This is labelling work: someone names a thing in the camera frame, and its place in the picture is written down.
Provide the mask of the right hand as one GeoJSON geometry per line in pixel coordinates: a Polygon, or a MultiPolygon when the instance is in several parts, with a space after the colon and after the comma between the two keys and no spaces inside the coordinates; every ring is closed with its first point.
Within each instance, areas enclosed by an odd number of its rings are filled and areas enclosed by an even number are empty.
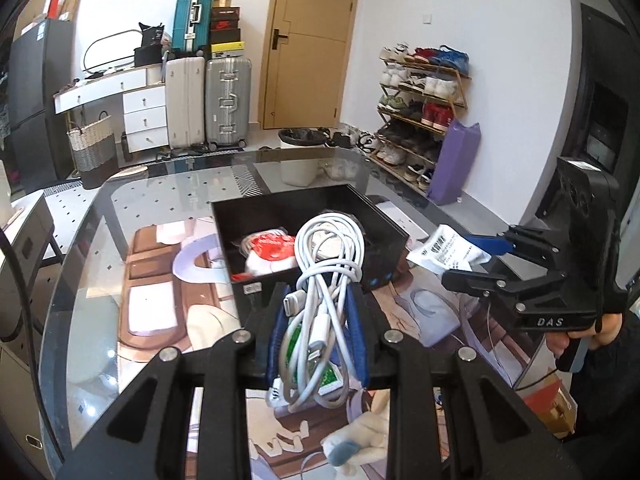
{"type": "Polygon", "coordinates": [[[554,355],[552,373],[579,372],[589,350],[610,344],[620,332],[623,313],[605,313],[597,316],[593,311],[579,313],[534,313],[521,316],[521,328],[541,330],[546,334],[547,347],[554,355]]]}

